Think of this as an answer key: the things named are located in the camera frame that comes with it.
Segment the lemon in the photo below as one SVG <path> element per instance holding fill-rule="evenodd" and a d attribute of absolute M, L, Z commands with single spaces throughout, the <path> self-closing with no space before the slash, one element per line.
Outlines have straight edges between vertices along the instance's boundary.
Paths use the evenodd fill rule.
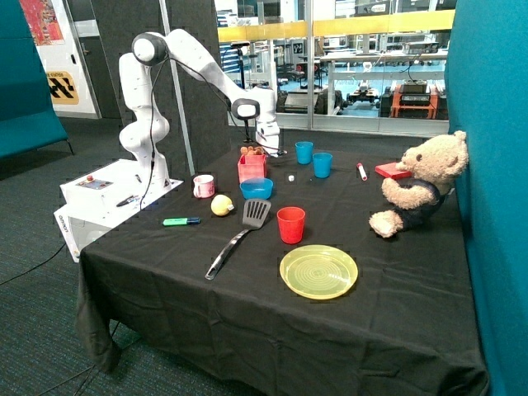
<path fill-rule="evenodd" d="M 225 216 L 233 209 L 233 202 L 228 196 L 218 195 L 211 202 L 211 210 L 217 216 Z"/>

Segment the teal sofa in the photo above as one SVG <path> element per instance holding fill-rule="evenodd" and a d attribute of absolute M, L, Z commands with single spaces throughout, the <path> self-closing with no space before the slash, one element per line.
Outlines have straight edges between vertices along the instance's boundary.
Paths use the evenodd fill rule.
<path fill-rule="evenodd" d="M 68 140 L 18 0 L 2 0 L 0 158 Z"/>

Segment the pink mug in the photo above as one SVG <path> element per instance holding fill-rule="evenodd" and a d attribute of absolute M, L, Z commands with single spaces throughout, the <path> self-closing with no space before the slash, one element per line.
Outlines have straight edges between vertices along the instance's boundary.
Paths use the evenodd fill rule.
<path fill-rule="evenodd" d="M 215 178 L 211 175 L 199 175 L 193 179 L 195 188 L 192 194 L 196 198 L 209 198 L 215 193 Z"/>

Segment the plastic plate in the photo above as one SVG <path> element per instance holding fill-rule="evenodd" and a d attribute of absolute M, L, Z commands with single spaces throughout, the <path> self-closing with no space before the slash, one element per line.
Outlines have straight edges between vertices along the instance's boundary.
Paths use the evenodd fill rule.
<path fill-rule="evenodd" d="M 357 273 L 352 257 L 326 245 L 298 247 L 280 263 L 283 281 L 309 299 L 333 299 L 345 294 L 356 282 Z"/>

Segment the blue cup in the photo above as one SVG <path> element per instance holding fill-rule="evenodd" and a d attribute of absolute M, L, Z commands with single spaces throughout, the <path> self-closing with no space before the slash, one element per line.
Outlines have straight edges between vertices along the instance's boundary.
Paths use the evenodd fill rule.
<path fill-rule="evenodd" d="M 324 179 L 330 176 L 332 155 L 330 153 L 316 153 L 313 155 L 313 170 L 315 176 Z"/>
<path fill-rule="evenodd" d="M 312 154 L 314 152 L 314 144 L 312 142 L 297 142 L 295 151 L 297 152 L 298 163 L 306 165 L 312 162 Z"/>

